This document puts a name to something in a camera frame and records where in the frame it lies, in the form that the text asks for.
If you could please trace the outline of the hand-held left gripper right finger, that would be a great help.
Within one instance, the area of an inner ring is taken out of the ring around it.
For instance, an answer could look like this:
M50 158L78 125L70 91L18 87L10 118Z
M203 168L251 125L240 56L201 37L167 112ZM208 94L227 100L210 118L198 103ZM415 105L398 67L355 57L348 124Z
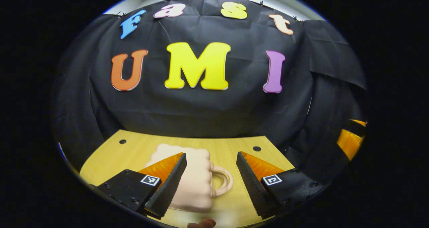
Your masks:
M291 213L327 187L299 169L283 170L244 151L238 152L236 165L262 219Z

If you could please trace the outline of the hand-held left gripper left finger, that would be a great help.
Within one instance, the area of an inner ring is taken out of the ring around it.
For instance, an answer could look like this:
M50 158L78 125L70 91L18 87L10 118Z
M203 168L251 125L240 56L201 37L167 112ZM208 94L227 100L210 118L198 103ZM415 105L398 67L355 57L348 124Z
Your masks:
M124 169L97 188L126 208L161 219L176 194L186 166L186 154L181 152L139 172Z

